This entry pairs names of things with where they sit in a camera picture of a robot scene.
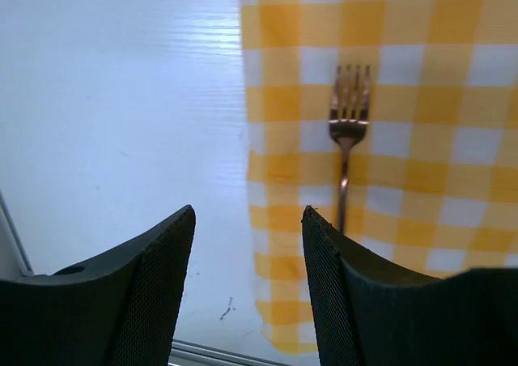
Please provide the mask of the copper fork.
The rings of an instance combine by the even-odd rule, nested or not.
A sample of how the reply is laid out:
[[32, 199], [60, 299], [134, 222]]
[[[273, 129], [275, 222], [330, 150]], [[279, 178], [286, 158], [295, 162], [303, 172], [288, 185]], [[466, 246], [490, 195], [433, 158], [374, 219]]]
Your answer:
[[369, 125], [371, 67], [338, 66], [329, 107], [329, 136], [341, 152], [338, 186], [337, 230], [346, 230], [346, 199], [351, 149], [366, 136]]

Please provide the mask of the yellow checkered cloth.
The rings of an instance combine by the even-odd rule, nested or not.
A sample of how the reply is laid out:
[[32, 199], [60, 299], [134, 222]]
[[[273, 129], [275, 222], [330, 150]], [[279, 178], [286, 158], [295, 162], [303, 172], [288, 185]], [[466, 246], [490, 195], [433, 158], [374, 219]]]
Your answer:
[[348, 235], [445, 276], [517, 263], [517, 0], [240, 0], [255, 305], [277, 350], [316, 350], [301, 218], [337, 214], [334, 72], [370, 66]]

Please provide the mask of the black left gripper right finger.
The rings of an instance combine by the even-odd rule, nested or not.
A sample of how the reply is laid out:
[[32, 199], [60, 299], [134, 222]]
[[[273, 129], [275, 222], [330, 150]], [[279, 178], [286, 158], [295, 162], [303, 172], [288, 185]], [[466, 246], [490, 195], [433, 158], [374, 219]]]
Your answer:
[[421, 274], [342, 235], [311, 207], [302, 230], [321, 364], [516, 364], [516, 269]]

